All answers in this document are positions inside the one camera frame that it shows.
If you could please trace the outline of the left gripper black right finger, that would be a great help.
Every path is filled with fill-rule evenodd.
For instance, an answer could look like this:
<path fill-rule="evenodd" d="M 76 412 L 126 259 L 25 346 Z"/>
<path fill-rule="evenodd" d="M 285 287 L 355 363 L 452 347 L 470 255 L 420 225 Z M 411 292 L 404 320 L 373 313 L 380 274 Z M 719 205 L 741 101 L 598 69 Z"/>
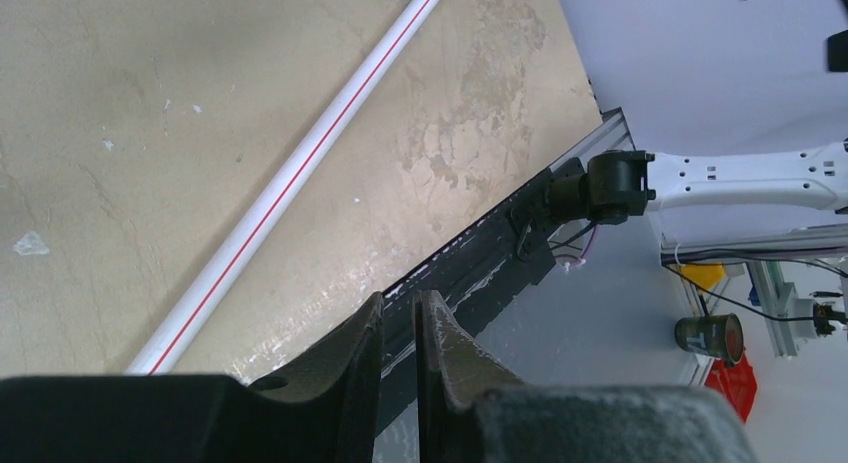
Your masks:
<path fill-rule="evenodd" d="M 413 298 L 424 462 L 754 462 L 724 398 L 687 386 L 532 385 L 457 322 Z"/>

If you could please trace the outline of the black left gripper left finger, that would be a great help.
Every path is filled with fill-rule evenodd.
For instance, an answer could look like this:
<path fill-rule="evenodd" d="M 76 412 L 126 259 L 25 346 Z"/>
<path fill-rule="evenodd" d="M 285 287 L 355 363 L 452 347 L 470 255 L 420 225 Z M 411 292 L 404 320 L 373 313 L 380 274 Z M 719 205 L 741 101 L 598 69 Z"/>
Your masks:
<path fill-rule="evenodd" d="M 1 383 L 5 462 L 368 462 L 383 298 L 250 385 L 223 374 Z"/>

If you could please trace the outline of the white PVC pipe frame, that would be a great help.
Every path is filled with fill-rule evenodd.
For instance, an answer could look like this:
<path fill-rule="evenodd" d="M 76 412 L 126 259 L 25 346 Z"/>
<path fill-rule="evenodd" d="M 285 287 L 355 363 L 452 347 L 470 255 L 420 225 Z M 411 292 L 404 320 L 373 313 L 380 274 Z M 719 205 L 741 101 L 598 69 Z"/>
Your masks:
<path fill-rule="evenodd" d="M 128 365 L 127 375 L 165 374 L 175 367 L 309 177 L 440 1 L 410 1 Z"/>

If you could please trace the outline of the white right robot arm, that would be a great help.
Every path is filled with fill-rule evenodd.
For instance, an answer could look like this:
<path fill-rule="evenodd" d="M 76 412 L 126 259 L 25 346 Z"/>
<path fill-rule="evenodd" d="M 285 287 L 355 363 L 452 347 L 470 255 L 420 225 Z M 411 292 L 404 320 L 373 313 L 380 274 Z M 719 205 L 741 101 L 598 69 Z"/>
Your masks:
<path fill-rule="evenodd" d="M 847 204 L 847 0 L 559 0 L 654 208 Z"/>

